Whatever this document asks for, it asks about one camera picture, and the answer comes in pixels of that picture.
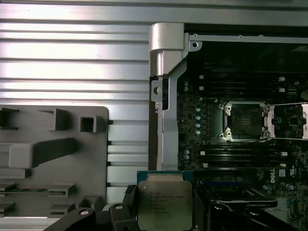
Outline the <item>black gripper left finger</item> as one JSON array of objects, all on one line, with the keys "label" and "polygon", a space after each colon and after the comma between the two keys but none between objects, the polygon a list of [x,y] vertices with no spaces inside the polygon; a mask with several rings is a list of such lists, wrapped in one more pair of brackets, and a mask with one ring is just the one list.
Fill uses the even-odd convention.
[{"label": "black gripper left finger", "polygon": [[121,203],[109,204],[107,210],[77,208],[55,223],[47,231],[136,231],[138,188],[129,185]]}]

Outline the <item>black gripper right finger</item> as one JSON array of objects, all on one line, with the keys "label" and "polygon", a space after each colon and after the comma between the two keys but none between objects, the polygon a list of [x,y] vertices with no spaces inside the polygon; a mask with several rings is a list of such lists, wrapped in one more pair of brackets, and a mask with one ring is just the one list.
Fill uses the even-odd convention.
[{"label": "black gripper right finger", "polygon": [[306,231],[307,189],[205,189],[194,192],[200,231]]}]

